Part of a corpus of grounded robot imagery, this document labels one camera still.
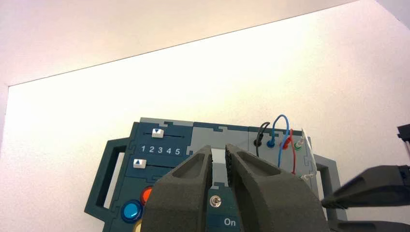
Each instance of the red cable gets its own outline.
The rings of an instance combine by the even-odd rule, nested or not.
[[[291,143],[292,143],[292,152],[293,152],[293,171],[292,174],[296,175],[295,169],[296,169],[296,151],[294,149],[294,143],[293,143],[293,129],[291,129],[291,135],[289,136],[291,139]]]

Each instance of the black plug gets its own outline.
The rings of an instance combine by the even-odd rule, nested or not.
[[[259,133],[259,136],[258,136],[258,138],[256,138],[254,141],[253,141],[253,145],[255,145],[255,146],[257,146],[257,147],[260,147],[261,145],[262,145],[262,139],[264,138],[264,134],[263,133]]]

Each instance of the red plug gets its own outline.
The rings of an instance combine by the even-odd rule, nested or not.
[[[291,137],[289,136],[285,141],[285,145],[283,145],[283,150],[288,149],[288,146],[289,146],[290,142],[291,142]]]

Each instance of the gray panel section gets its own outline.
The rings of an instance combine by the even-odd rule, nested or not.
[[[212,148],[225,149],[225,144],[233,144],[241,149],[248,150],[248,132],[240,130],[228,130],[227,127],[218,127],[222,132],[214,131],[212,128],[193,127],[191,146],[187,148],[187,155],[190,151],[195,153],[205,145]]]
[[[222,132],[214,131],[213,128],[193,127],[191,146],[187,147],[187,155],[190,154],[190,151],[195,153],[204,145],[210,145],[213,148],[212,159],[214,160],[212,163],[212,182],[224,183],[228,187],[225,145],[234,144],[244,150],[248,150],[248,132],[228,130],[227,127],[219,127],[219,129],[222,129]]]
[[[336,162],[318,155],[315,155],[315,160],[322,177],[323,195],[326,197],[340,188]],[[328,220],[347,220],[346,211],[343,209],[326,209],[326,213]]]
[[[280,143],[283,139],[284,132],[282,131],[275,131],[275,134],[278,136],[275,137],[275,146],[273,148],[269,148],[266,143],[271,139],[271,136],[268,133],[264,133],[264,138],[262,139],[262,145],[259,147],[259,157],[268,161],[269,163],[277,166],[278,165],[278,157],[279,157],[279,148]],[[249,132],[249,150],[252,154],[256,155],[256,147],[253,145],[253,141],[256,139],[256,132]],[[293,142],[296,143],[301,136],[293,136]],[[288,149],[282,151],[282,161],[280,168],[291,172],[293,170],[293,152],[291,145],[289,144]],[[312,157],[309,154],[308,148],[306,143],[304,146],[298,151],[296,151],[296,175],[302,176],[305,174],[314,174],[315,170],[312,167]],[[318,185],[316,181],[316,177],[305,181],[310,188],[312,189],[313,193],[318,197]]]
[[[165,124],[165,122],[172,122],[176,126],[187,126],[187,127],[193,126],[193,122],[189,122],[189,121],[168,120],[168,119],[149,118],[149,117],[142,117],[140,119],[140,122],[158,123],[160,127],[168,127],[168,125]]]

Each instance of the handle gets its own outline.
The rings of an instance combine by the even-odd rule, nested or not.
[[[107,142],[87,200],[84,212],[104,222],[112,219],[111,211],[104,208],[104,201],[110,187],[118,155],[120,152],[125,152],[128,142],[129,138],[115,139]]]

